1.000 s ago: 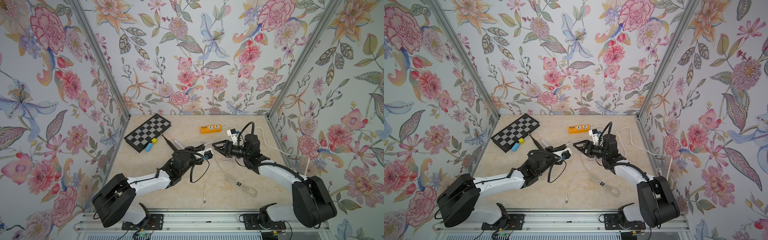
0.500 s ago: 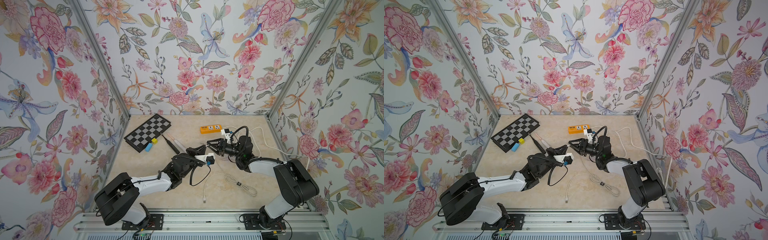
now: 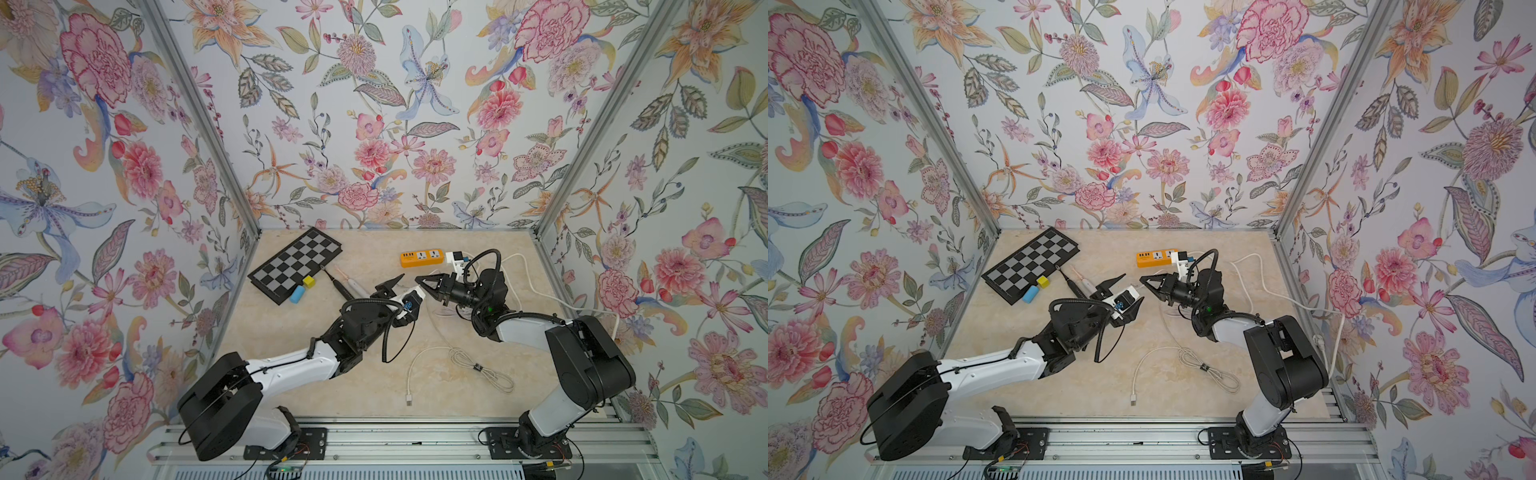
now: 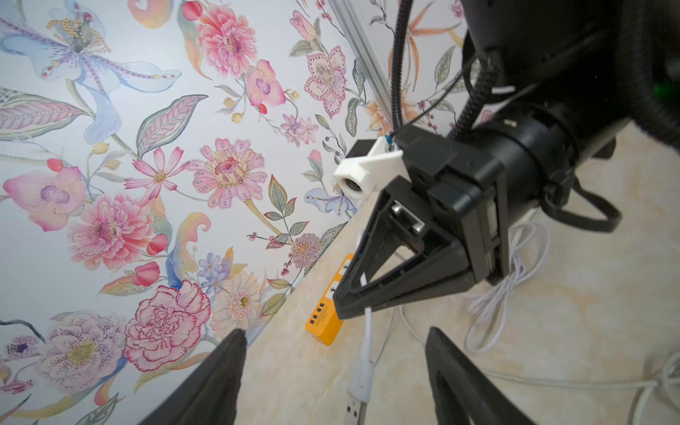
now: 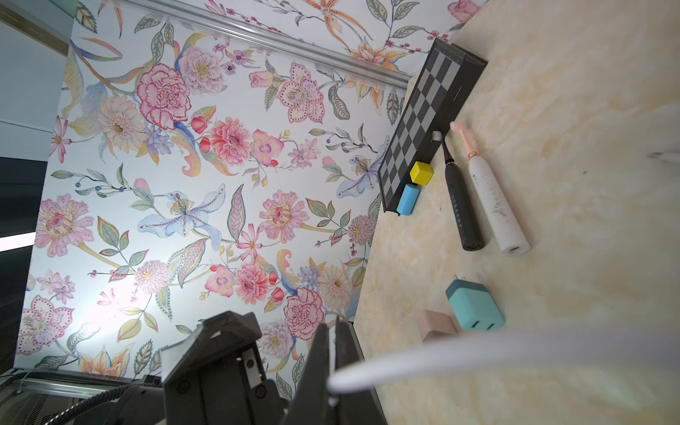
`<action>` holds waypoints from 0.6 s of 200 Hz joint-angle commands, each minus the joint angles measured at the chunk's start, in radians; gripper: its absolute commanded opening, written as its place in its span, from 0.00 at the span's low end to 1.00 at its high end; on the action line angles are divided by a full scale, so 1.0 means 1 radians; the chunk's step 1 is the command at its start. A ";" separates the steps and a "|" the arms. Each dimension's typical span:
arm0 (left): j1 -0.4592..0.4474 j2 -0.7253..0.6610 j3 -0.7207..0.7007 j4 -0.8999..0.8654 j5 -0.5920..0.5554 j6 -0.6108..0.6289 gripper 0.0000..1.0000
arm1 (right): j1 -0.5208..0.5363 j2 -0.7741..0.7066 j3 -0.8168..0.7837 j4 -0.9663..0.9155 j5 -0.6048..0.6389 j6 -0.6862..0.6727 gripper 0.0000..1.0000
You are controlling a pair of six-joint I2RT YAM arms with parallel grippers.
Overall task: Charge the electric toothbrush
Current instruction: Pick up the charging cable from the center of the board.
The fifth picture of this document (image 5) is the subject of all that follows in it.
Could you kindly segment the white pink electric toothbrush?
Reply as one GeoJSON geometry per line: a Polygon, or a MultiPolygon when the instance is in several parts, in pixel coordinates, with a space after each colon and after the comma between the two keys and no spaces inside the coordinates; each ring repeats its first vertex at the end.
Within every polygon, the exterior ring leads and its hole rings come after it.
{"type": "Polygon", "coordinates": [[[464,143],[469,161],[469,174],[499,249],[506,256],[519,256],[528,253],[531,250],[531,245],[524,235],[490,164],[474,147],[467,127],[462,122],[452,121],[450,129],[458,134],[464,143]]]}

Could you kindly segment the teal USB charger plug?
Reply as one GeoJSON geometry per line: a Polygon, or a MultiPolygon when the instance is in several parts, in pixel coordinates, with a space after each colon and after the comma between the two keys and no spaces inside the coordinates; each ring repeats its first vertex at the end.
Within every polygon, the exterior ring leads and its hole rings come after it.
{"type": "Polygon", "coordinates": [[[481,283],[456,278],[447,287],[446,298],[463,331],[484,333],[505,325],[503,314],[481,283]]]}

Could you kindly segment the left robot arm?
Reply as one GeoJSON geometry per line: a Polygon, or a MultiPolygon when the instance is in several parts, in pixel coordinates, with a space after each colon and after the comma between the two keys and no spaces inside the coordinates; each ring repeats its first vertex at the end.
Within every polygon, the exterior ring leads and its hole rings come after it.
{"type": "Polygon", "coordinates": [[[58,412],[21,408],[12,424],[280,424],[286,403],[268,380],[254,313],[220,313],[158,354],[162,376],[119,384],[58,412]]]}

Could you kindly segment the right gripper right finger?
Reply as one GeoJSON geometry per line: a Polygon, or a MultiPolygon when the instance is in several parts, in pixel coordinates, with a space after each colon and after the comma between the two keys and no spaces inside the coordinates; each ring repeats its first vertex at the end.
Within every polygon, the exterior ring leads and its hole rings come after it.
{"type": "Polygon", "coordinates": [[[361,377],[363,354],[350,322],[336,324],[334,415],[336,424],[386,424],[370,380],[361,377]]]}

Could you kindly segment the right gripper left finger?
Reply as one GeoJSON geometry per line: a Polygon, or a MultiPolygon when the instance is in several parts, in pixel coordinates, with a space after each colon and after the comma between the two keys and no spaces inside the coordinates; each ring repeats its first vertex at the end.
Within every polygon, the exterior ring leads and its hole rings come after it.
{"type": "Polygon", "coordinates": [[[329,362],[329,328],[325,323],[321,323],[314,334],[296,396],[283,424],[322,425],[329,423],[327,389],[329,362]]]}

